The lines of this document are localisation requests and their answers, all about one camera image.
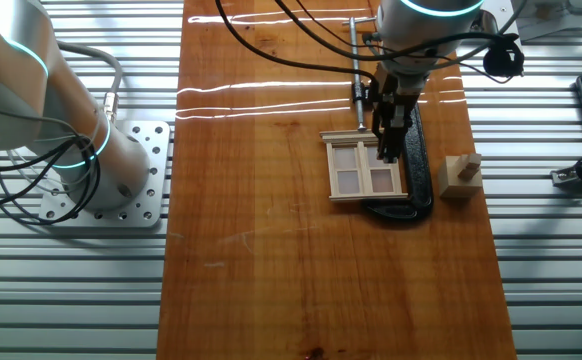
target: wood grain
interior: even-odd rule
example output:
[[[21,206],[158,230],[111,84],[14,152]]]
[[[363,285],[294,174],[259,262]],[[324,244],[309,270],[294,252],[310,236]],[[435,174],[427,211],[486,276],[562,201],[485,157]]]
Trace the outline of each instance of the wood grain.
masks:
[[[353,9],[314,13],[343,36],[338,18],[376,5],[306,1]],[[281,58],[351,66],[284,19],[234,20]],[[218,21],[213,1],[185,2],[158,359],[515,359],[484,196],[409,226],[331,203],[319,133],[356,128],[351,76],[262,60]],[[420,106],[437,179],[445,155],[475,152],[459,70],[435,73]]]

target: small wooden cube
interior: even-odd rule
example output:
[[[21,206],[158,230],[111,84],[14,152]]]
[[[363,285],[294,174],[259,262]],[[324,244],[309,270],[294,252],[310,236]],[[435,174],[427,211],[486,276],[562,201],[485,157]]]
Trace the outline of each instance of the small wooden cube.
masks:
[[[447,156],[438,172],[440,197],[470,198],[479,193],[482,189],[480,162],[478,154]]]

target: bolt hole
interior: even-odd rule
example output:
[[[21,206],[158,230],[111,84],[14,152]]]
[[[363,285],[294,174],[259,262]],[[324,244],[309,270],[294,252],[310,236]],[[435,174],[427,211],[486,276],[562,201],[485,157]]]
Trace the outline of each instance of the bolt hole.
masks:
[[[133,197],[133,194],[131,193],[131,189],[129,189],[129,187],[126,186],[126,185],[124,185],[124,184],[118,185],[118,191],[125,198],[129,198],[130,199],[130,198]]]

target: black cable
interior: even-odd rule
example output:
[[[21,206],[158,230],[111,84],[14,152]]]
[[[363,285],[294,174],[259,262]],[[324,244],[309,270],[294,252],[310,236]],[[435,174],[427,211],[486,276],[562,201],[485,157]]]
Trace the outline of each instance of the black cable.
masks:
[[[304,4],[302,4],[302,1],[300,0],[296,0],[296,2],[298,3],[298,5],[300,5],[300,7],[302,8],[302,10],[304,11],[304,13],[311,18],[311,20],[318,25],[319,27],[321,27],[322,29],[324,29],[324,31],[328,32],[329,34],[331,34],[332,36],[334,36],[336,39],[340,40],[342,43],[350,46],[350,47],[356,47],[356,48],[366,48],[367,45],[354,45],[346,40],[344,40],[342,37],[340,37],[338,34],[336,34],[335,32],[333,32],[333,30],[329,29],[328,27],[326,27],[324,24],[322,24],[320,21],[318,21],[318,19],[316,19],[310,12],[309,10],[307,10],[307,8],[304,6]],[[393,52],[392,49],[389,49],[387,47],[384,46],[380,46],[380,45],[374,45],[375,47],[377,47],[378,49],[382,49],[384,51],[390,51]]]
[[[375,56],[375,55],[357,55],[357,54],[353,54],[353,53],[348,52],[348,51],[344,51],[344,50],[332,45],[328,41],[322,39],[320,36],[318,36],[313,31],[311,31],[311,29],[309,29],[306,25],[304,25],[302,23],[302,21],[300,21],[300,19],[298,19],[298,17],[295,16],[295,14],[293,14],[293,12],[284,4],[284,2],[282,0],[274,0],[274,1],[276,2],[276,4],[278,4],[280,9],[282,9],[282,11],[284,11],[284,13],[287,14],[287,16],[291,20],[293,20],[293,22],[296,25],[298,25],[298,27],[302,31],[304,31],[304,33],[306,33],[311,38],[313,38],[313,40],[317,41],[322,46],[335,52],[336,54],[348,57],[349,59],[353,59],[353,60],[360,60],[360,61],[392,60],[392,59],[399,58],[401,56],[408,56],[408,55],[413,54],[415,52],[427,50],[429,48],[432,48],[432,47],[435,47],[435,46],[438,46],[441,44],[446,44],[449,42],[454,42],[454,41],[458,41],[458,40],[465,40],[465,39],[487,39],[487,40],[492,40],[492,41],[496,41],[496,42],[498,42],[498,41],[505,41],[505,42],[511,41],[502,35],[494,35],[494,34],[487,34],[487,33],[481,33],[481,32],[469,32],[469,33],[456,34],[456,35],[442,37],[442,38],[439,38],[436,40],[427,41],[427,42],[422,43],[420,45],[413,46],[413,47],[410,47],[408,49],[392,52],[389,54],[382,54],[382,55],[378,55],[378,56]]]
[[[426,56],[426,55],[425,56],[418,56],[418,55],[411,55],[409,57],[417,58],[417,59],[443,59],[443,60],[446,60],[446,61],[453,61],[453,59],[448,58],[446,56]],[[469,69],[477,72],[478,74],[487,77],[489,80],[494,81],[494,82],[496,82],[498,84],[501,84],[501,85],[504,85],[504,84],[508,83],[509,81],[511,81],[513,79],[513,76],[511,76],[511,77],[508,77],[506,80],[498,80],[498,79],[494,78],[493,76],[487,74],[486,72],[478,69],[477,67],[475,67],[473,65],[465,64],[463,62],[460,62],[458,64],[460,66],[464,66],[466,68],[469,68]]]
[[[58,153],[65,153],[71,146],[73,146],[73,143],[70,142],[65,142],[62,143],[60,146],[56,147],[55,149],[49,151],[48,153],[37,157],[31,161],[28,162],[24,162],[18,165],[12,165],[12,166],[0,166],[0,172],[1,171],[14,171],[14,170],[20,170],[20,169],[24,169],[24,168],[28,168],[31,167],[35,164],[41,163],[44,160],[52,157],[53,155],[56,155]]]
[[[70,146],[72,146],[73,144],[75,144],[75,143],[77,142],[77,140],[79,140],[79,139],[76,139],[76,140],[73,140],[73,141],[67,141],[65,144],[68,144],[68,145],[69,145],[68,147],[70,147]],[[33,188],[34,188],[36,185],[38,185],[38,183],[40,183],[40,181],[42,181],[42,180],[43,180],[43,178],[44,178],[44,175],[46,175],[46,174],[49,172],[49,170],[51,170],[51,167],[52,167],[52,166],[53,166],[53,165],[54,165],[54,164],[55,164],[55,163],[56,163],[56,162],[57,162],[57,161],[58,161],[58,160],[59,160],[59,159],[60,159],[60,158],[61,158],[63,155],[64,155],[64,152],[58,152],[58,153],[57,153],[57,154],[56,154],[56,155],[53,157],[53,159],[51,159],[51,161],[49,161],[49,163],[47,164],[47,166],[45,166],[45,167],[44,167],[44,169],[42,170],[42,172],[40,173],[40,175],[39,175],[37,178],[35,178],[35,179],[34,179],[34,180],[31,182],[31,184],[29,184],[29,186],[27,186],[26,188],[24,188],[22,191],[20,191],[20,192],[16,193],[15,195],[12,195],[12,196],[6,197],[6,198],[4,198],[4,199],[1,199],[1,200],[0,200],[0,205],[6,204],[6,203],[8,203],[8,202],[11,202],[11,201],[12,201],[12,200],[14,200],[14,199],[18,199],[18,198],[20,198],[20,197],[22,197],[22,196],[26,195],[26,194],[27,194],[29,191],[31,191],[31,190],[32,190],[32,189],[33,189]]]
[[[349,68],[340,68],[340,67],[335,67],[335,66],[325,66],[325,65],[317,65],[317,64],[306,64],[306,63],[301,63],[301,62],[295,62],[295,61],[280,59],[280,58],[277,58],[277,57],[275,57],[273,55],[267,54],[266,52],[264,52],[264,51],[256,48],[253,45],[251,45],[242,36],[240,36],[240,34],[238,34],[238,32],[235,30],[235,28],[231,24],[231,21],[228,19],[227,14],[224,12],[224,8],[222,7],[222,0],[215,0],[215,5],[218,8],[218,12],[220,13],[220,17],[222,17],[222,20],[224,21],[224,25],[227,27],[227,29],[229,30],[229,32],[231,33],[231,35],[233,35],[233,37],[236,40],[238,40],[238,42],[240,44],[242,44],[242,46],[246,47],[247,49],[249,49],[249,51],[255,53],[256,55],[261,56],[261,57],[263,57],[263,58],[265,58],[267,60],[273,61],[273,62],[278,63],[278,64],[282,64],[282,65],[286,65],[286,66],[291,66],[291,67],[297,67],[297,68],[301,68],[301,69],[319,70],[319,71],[330,71],[330,72],[336,72],[336,73],[342,73],[342,74],[357,74],[357,75],[361,75],[361,76],[364,76],[364,77],[367,77],[367,78],[371,79],[371,93],[372,94],[377,93],[377,89],[378,89],[378,86],[379,86],[378,85],[378,80],[370,72],[367,72],[367,71],[364,71],[364,70],[355,70],[355,69],[349,69]]]
[[[498,83],[498,84],[501,84],[501,85],[504,85],[504,84],[508,83],[509,81],[511,81],[511,79],[513,79],[513,76],[511,76],[511,77],[508,77],[506,80],[498,80],[498,79],[496,79],[496,78],[494,78],[493,76],[491,76],[491,75],[489,75],[489,74],[485,73],[484,71],[482,71],[482,70],[478,69],[477,67],[475,67],[475,66],[473,66],[473,65],[469,65],[469,64],[465,64],[465,63],[462,63],[462,62],[461,62],[461,63],[460,63],[460,66],[467,67],[467,68],[469,68],[469,69],[471,69],[471,70],[473,70],[473,71],[477,72],[477,73],[478,73],[478,74],[480,74],[480,75],[486,76],[486,77],[487,77],[488,79],[490,79],[491,81],[495,81],[496,83]]]
[[[90,164],[88,163],[88,161],[90,159],[90,155],[95,154],[95,149],[93,148],[93,145],[90,146],[89,150],[91,151],[91,153],[88,153],[87,151],[82,152],[83,158],[85,160],[85,165],[87,167],[90,166]],[[0,205],[0,209],[9,218],[11,218],[12,220],[14,220],[22,225],[53,225],[53,224],[57,224],[57,223],[69,220],[71,218],[74,218],[91,201],[91,199],[95,195],[95,193],[98,189],[98,186],[100,184],[100,164],[98,162],[97,157],[95,157],[94,161],[96,161],[96,164],[95,164],[96,181],[95,181],[95,185],[94,185],[93,189],[91,190],[91,192],[89,194],[89,188],[91,185],[90,176],[89,176],[86,178],[86,182],[84,185],[85,187],[84,187],[84,190],[82,192],[82,196],[80,197],[80,199],[76,202],[75,206],[69,212],[67,212],[65,215],[61,216],[60,218],[55,219],[55,220],[42,219],[39,216],[36,216],[36,215],[30,213],[22,205],[20,205],[16,200],[12,200],[11,203],[13,203],[13,205],[15,205],[15,207],[17,207],[23,214],[27,215],[31,219],[36,220],[37,222],[32,222],[32,221],[28,221],[28,220],[24,220],[24,219],[16,217],[11,212],[9,212],[4,207],[4,205]],[[9,193],[9,191],[6,188],[6,184],[4,183],[4,179],[2,178],[1,174],[0,174],[0,186],[2,187],[2,190],[6,196],[11,196],[11,194]]]

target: mounting plate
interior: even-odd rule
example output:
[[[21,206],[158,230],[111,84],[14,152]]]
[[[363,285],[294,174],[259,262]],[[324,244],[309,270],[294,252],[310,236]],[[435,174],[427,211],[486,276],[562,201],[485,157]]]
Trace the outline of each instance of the mounting plate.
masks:
[[[149,174],[146,185],[138,196],[123,208],[96,213],[83,210],[77,218],[54,224],[53,227],[151,228],[160,221],[171,128],[163,121],[130,120],[117,121],[116,127],[123,134],[134,137],[146,149],[149,169],[155,169]],[[160,151],[156,154],[154,148],[159,148]],[[39,216],[53,219],[62,216],[73,206],[75,203],[68,195],[45,193]]]

